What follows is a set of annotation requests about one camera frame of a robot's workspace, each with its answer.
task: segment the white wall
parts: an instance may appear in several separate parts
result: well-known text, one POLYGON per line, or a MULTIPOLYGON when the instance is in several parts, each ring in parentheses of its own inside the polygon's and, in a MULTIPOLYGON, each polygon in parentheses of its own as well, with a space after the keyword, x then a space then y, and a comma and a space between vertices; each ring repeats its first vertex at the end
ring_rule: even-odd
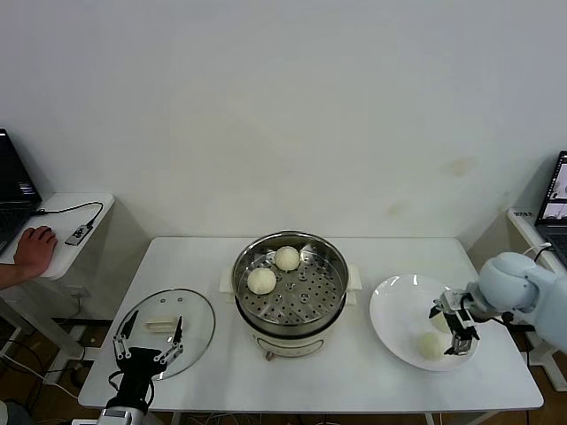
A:
POLYGON ((566 13, 4 0, 0 125, 50 188, 112 192, 148 237, 300 228, 471 247, 565 147, 566 13))

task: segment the person's arm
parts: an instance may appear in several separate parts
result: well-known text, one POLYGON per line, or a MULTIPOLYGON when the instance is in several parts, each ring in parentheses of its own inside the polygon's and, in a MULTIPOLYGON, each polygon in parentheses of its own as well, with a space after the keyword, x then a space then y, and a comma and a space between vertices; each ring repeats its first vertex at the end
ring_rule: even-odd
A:
POLYGON ((0 290, 37 277, 47 270, 55 245, 57 238, 47 226, 27 229, 18 242, 14 264, 0 264, 0 290))

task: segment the robotic arm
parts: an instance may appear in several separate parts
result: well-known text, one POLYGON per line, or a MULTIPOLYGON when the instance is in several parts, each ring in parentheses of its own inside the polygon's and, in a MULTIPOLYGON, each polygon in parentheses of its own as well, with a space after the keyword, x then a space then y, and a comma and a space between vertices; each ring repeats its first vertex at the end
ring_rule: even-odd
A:
POLYGON ((445 354, 465 355, 472 338, 478 339, 475 322, 512 313, 535 328, 538 335, 567 352, 567 276, 558 276, 532 259, 504 252, 489 259, 478 282, 466 290, 446 290, 434 301, 430 318, 443 313, 453 334, 445 354))
POLYGON ((152 377, 164 372, 183 353, 181 316, 171 338, 171 346, 166 351, 130 347, 128 339, 137 315, 138 311, 135 311, 124 323, 122 331, 113 338, 116 363, 120 371, 112 374, 109 382, 112 383, 111 379, 115 376, 123 376, 120 387, 116 387, 118 393, 106 404, 97 425, 141 425, 153 401, 152 377), (148 389, 151 389, 151 397, 146 401, 148 389))

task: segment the hand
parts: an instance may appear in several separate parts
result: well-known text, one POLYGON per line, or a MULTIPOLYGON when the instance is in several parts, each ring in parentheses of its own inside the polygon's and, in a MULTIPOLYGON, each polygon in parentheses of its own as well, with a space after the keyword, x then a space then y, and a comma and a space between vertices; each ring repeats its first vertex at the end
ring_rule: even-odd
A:
POLYGON ((28 228, 18 242, 14 264, 21 269, 25 280, 42 274, 51 263, 57 245, 55 234, 47 226, 28 228))

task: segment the white plate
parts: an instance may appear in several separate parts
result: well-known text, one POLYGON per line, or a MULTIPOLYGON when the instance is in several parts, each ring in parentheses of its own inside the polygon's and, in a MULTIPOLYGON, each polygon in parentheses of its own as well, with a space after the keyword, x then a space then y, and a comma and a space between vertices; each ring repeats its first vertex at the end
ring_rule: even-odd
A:
POLYGON ((449 290, 436 279, 419 274, 393 276, 380 283, 370 299, 370 319, 378 337, 388 349, 412 366, 447 371, 462 366, 474 356, 478 341, 473 340, 464 356, 446 355, 439 361, 422 357, 417 341, 424 332, 436 332, 446 348, 451 336, 437 330, 429 320, 433 300, 449 290))

